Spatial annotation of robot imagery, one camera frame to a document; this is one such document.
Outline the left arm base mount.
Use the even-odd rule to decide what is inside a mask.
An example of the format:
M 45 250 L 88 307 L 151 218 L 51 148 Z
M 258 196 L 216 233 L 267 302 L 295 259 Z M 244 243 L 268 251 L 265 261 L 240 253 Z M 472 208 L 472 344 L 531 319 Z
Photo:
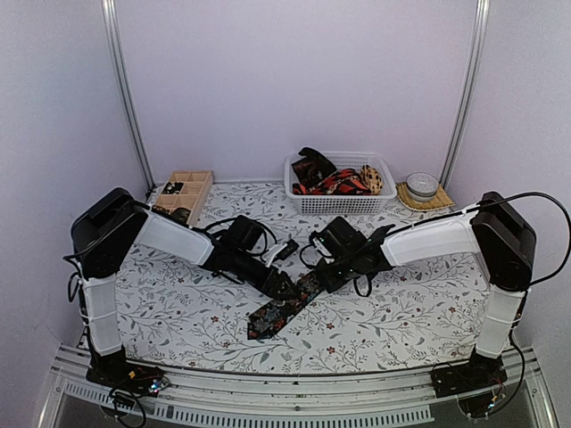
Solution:
M 170 386 L 170 380 L 159 367 L 129 363 L 124 348 L 106 356 L 92 350 L 86 378 L 91 383 L 110 387 L 114 391 L 130 392 L 138 397 L 157 396 Z

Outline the white plastic basket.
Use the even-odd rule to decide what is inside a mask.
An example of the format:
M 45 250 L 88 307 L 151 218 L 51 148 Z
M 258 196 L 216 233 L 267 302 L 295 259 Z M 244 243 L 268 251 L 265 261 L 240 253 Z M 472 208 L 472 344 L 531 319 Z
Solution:
M 299 195 L 293 193 L 293 186 L 299 182 L 292 164 L 302 156 L 293 153 L 285 158 L 284 188 L 285 194 L 294 204 L 296 211 L 303 215 L 374 215 L 397 196 L 396 184 L 384 160 L 371 152 L 323 152 L 338 170 L 355 169 L 364 165 L 374 168 L 381 177 L 382 187 L 379 195 Z

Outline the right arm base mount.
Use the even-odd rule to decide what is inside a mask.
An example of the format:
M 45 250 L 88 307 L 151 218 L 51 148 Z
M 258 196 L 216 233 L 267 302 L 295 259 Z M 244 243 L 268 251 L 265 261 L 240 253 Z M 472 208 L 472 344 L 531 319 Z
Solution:
M 483 357 L 475 351 L 465 363 L 435 367 L 430 377 L 437 398 L 504 384 L 508 380 L 501 357 Z

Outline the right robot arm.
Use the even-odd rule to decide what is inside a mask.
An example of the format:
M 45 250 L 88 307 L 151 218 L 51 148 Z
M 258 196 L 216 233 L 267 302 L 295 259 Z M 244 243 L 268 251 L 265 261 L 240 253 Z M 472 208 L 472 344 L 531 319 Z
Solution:
M 317 271 L 329 292 L 417 260 L 480 255 L 490 296 L 474 348 L 478 356 L 462 367 L 461 381 L 479 389 L 494 377 L 494 359 L 501 355 L 531 286 L 536 245 L 535 231 L 498 193 L 485 193 L 476 205 L 400 229 L 379 227 L 369 237 L 337 217 L 312 233 L 310 243 L 324 253 L 326 261 Z

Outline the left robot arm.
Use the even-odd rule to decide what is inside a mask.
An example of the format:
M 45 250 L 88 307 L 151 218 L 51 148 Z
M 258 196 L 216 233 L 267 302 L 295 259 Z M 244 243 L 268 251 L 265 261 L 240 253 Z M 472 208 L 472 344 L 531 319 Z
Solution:
M 225 227 L 191 226 L 173 214 L 151 208 L 117 187 L 80 215 L 70 229 L 72 252 L 64 256 L 79 279 L 79 295 L 89 350 L 99 374 L 114 387 L 132 380 L 119 332 L 116 283 L 136 250 L 181 261 L 215 276 L 249 284 L 272 299 L 294 296 L 291 277 L 254 253 L 259 240 L 272 238 L 260 221 L 239 215 Z

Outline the dark floral tie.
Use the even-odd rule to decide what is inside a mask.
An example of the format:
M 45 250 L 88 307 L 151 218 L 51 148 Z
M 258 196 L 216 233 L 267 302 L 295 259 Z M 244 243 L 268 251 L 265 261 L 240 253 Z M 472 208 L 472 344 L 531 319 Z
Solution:
M 248 316 L 248 340 L 274 337 L 324 289 L 315 273 L 302 276 L 296 285 L 299 291 L 296 297 L 288 300 L 271 300 Z

